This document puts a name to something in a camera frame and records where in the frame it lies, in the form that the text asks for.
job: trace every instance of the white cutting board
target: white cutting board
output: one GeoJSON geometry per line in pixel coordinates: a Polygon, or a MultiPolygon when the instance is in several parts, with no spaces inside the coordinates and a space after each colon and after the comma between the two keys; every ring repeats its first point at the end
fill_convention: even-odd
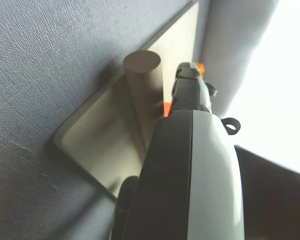
{"type": "MultiPolygon", "coordinates": [[[[189,3],[141,48],[161,58],[165,102],[172,100],[178,65],[193,59],[198,10],[189,3]]],[[[122,68],[61,125],[53,142],[116,197],[127,177],[140,174],[146,153],[122,68]]]]}

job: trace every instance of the gray wall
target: gray wall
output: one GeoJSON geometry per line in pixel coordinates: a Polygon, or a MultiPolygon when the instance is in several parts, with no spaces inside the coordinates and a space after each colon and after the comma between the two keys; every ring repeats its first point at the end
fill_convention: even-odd
{"type": "Polygon", "coordinates": [[[114,200],[51,137],[187,2],[0,1],[0,239],[107,238],[114,200]]]}
{"type": "Polygon", "coordinates": [[[212,0],[200,60],[218,94],[212,111],[227,112],[278,0],[212,0]]]}

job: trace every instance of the orange object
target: orange object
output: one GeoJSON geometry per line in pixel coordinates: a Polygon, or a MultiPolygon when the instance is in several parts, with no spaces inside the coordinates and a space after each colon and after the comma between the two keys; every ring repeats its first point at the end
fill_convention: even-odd
{"type": "Polygon", "coordinates": [[[195,63],[196,66],[198,67],[199,71],[200,71],[200,77],[203,78],[204,77],[204,73],[206,72],[206,68],[205,65],[201,62],[196,62],[195,63]]]}
{"type": "Polygon", "coordinates": [[[171,102],[164,102],[163,103],[163,116],[164,117],[168,117],[170,109],[171,109],[171,102]]]}

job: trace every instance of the dark brown surface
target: dark brown surface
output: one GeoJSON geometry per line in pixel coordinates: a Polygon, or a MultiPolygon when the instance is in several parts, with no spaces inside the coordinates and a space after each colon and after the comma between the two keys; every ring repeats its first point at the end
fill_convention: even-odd
{"type": "Polygon", "coordinates": [[[300,174],[236,147],[246,240],[300,240],[300,174]]]}

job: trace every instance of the bright light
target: bright light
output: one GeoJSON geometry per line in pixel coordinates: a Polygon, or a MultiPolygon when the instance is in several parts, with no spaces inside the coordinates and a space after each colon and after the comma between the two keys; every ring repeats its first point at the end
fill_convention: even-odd
{"type": "Polygon", "coordinates": [[[300,0],[281,0],[227,116],[237,144],[300,173],[300,0]]]}

